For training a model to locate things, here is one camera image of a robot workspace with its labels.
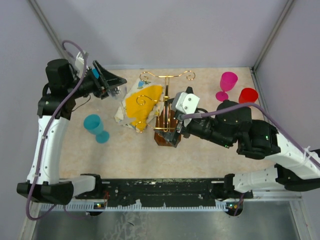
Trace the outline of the clear wine glass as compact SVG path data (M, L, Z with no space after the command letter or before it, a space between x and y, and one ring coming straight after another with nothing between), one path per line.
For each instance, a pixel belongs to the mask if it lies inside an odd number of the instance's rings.
M109 95L116 101L122 102L127 95L127 85L123 84L110 90Z

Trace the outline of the blue front wine glass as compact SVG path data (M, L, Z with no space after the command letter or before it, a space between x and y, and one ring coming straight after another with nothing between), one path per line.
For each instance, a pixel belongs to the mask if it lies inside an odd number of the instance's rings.
M99 78L100 74L98 73L98 71L95 68L92 69L92 73L95 76L95 78L97 78L97 79Z

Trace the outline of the blue wine glass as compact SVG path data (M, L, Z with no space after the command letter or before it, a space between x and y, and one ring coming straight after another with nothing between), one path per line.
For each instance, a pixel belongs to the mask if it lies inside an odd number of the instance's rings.
M104 123L97 114L88 115L83 121L83 127L92 135L99 144L106 143L110 134L104 130Z
M92 69L92 73L95 76L95 78L97 78L97 79L99 78L100 74L98 73L98 71L95 68Z

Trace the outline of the magenta wine glass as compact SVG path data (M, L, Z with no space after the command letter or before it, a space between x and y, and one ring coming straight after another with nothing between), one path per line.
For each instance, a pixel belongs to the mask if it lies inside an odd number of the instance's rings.
M215 97L218 101L223 102L229 99L228 92L231 91L238 81L238 76L231 71L224 72L221 75L220 79L220 89L221 91L217 92Z

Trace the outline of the red wine glass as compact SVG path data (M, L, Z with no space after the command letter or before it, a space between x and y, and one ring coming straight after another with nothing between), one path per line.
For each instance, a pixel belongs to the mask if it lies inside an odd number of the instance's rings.
M255 103L259 97L258 92L253 88L244 88L238 98L238 103Z

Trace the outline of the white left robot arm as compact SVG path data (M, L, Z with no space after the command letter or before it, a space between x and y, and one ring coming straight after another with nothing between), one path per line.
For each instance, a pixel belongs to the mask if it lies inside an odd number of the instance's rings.
M83 80L63 58L48 62L45 72L48 83L38 102L34 159L26 181L18 183L16 191L30 201L53 205L67 205L79 195L97 199L104 192L100 175L85 173L75 178L60 178L63 140L76 99L92 94L103 100L127 80L109 72L97 61L85 70Z

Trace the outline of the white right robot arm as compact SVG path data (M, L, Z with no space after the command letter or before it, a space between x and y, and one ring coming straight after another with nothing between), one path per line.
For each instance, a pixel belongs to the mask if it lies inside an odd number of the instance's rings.
M176 110L175 119L172 132L156 130L173 147L179 144L179 136L196 136L227 149L237 144L238 155L274 162L263 170L225 175L223 192L229 198L257 189L307 192L320 187L319 155L298 145L255 103L225 100L216 111L196 108L183 114Z

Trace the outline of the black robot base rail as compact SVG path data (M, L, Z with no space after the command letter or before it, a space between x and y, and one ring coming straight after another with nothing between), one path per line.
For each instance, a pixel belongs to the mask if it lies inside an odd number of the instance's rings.
M252 191L240 193L227 178L98 178L95 189L77 200L102 200L98 207L187 209L215 207L216 202L253 198Z

